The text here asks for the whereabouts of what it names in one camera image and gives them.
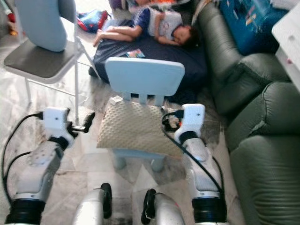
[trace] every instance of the black cable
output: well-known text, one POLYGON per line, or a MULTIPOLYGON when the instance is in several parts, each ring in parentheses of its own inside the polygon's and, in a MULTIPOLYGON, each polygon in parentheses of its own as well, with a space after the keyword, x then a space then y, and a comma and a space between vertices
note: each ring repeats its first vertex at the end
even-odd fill
POLYGON ((8 165, 8 168, 7 168, 7 172, 6 172, 5 176, 3 177, 3 180, 4 180, 4 190, 5 190, 5 193, 6 193, 6 195, 7 195, 7 199, 8 199, 8 201, 9 201, 10 204, 12 203, 12 198, 9 196, 9 192, 8 192, 8 173, 9 173, 9 170, 10 170, 11 166, 13 165, 13 163, 14 163, 18 158, 20 158, 20 157, 22 157, 22 156, 26 156, 26 155, 28 155, 28 154, 30 154, 30 153, 31 153, 31 151, 27 151, 27 152, 25 152, 25 153, 22 153, 22 154, 20 154, 20 155, 18 155, 18 156, 16 156, 16 157, 14 157, 14 159, 10 161, 10 163, 9 163, 9 165, 8 165))
POLYGON ((186 148, 184 148, 182 145, 180 145, 177 141, 175 141, 164 129, 164 126, 163 126, 163 123, 162 121, 167 117, 167 116, 171 116, 171 115, 176 115, 175 112, 170 112, 170 113, 167 113, 165 115, 162 116, 161 118, 161 123, 160 123, 160 127, 161 127, 161 130, 163 131, 163 133, 165 134, 165 136, 167 138, 170 139, 170 141, 172 141, 178 148, 180 148, 183 153, 187 154, 207 175, 208 177, 211 179, 211 181, 216 185, 218 191, 222 194, 224 193, 224 181, 223 181, 223 175, 222 175, 222 171, 220 170, 221 167, 219 165, 219 163, 217 163, 217 166, 219 167, 219 170, 220 170, 220 173, 221 173, 221 182, 222 182, 222 186, 223 187, 220 187, 220 185, 218 184, 218 182, 215 180, 215 178, 210 174, 210 172, 208 172, 205 167, 188 151, 186 150, 186 148))
POLYGON ((27 115, 25 117, 23 117, 23 119, 21 119, 18 124, 16 125, 16 127, 14 128, 13 132, 10 134, 10 136, 8 137, 5 145, 4 145, 4 149, 3 149, 3 153, 2 153, 2 166, 1 166, 1 180, 2 180, 2 184, 3 184, 3 187, 4 187, 4 192, 5 192, 5 195, 7 197, 7 200, 9 202, 9 204, 12 203, 12 200, 9 196, 9 193, 8 193, 8 189, 7 189, 7 186, 6 186, 6 183, 4 181, 4 159, 5 159, 5 152, 6 152, 6 148, 8 146, 8 143, 10 142, 11 138, 14 136, 15 132, 17 131, 17 129, 19 128, 19 126, 26 120, 28 119, 29 117, 39 117, 40 119, 43 118, 43 113, 42 112, 38 112, 38 113, 34 113, 34 114, 31 114, 31 115, 27 115))

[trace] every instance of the blue shorts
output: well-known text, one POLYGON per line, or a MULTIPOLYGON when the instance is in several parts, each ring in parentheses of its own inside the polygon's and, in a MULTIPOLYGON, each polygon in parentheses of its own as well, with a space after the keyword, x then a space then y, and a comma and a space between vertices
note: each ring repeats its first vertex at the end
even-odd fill
POLYGON ((142 8, 137 14, 134 16, 132 20, 132 26, 140 26, 142 28, 142 35, 148 35, 148 27, 150 22, 150 9, 142 8))

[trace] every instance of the t-shirt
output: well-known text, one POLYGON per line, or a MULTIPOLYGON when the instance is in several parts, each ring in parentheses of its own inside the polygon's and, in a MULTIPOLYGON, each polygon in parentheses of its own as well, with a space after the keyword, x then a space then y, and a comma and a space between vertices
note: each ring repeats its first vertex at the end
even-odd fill
MULTIPOLYGON (((148 34, 150 36, 155 36, 155 17, 160 12, 150 9, 150 22, 148 25, 148 34)), ((182 18, 180 13, 165 11, 165 18, 160 22, 159 35, 165 36, 169 40, 174 40, 172 35, 173 31, 182 24, 182 18)))

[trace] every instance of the chair backrest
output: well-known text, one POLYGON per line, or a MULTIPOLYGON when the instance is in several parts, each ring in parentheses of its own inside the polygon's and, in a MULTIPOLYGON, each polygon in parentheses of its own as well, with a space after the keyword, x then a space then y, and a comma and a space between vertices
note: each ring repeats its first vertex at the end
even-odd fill
POLYGON ((147 96, 154 95, 157 106, 175 94, 185 74, 178 62, 136 58, 110 57, 105 69, 112 89, 123 93, 124 99, 139 94, 140 103, 147 104, 147 96))
POLYGON ((74 22, 74 0, 15 0, 23 30, 37 46, 61 52, 67 44, 67 34, 60 15, 74 22))

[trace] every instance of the sleeping child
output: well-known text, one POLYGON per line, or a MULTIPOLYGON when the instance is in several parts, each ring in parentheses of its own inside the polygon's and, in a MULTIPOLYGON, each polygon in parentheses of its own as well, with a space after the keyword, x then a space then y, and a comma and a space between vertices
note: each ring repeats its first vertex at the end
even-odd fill
POLYGON ((198 42, 197 30, 182 25, 181 15, 177 12, 160 13, 150 7, 142 8, 133 18, 131 27, 109 27, 97 31, 96 46, 102 39, 132 42, 137 38, 150 35, 164 45, 193 46, 198 42))

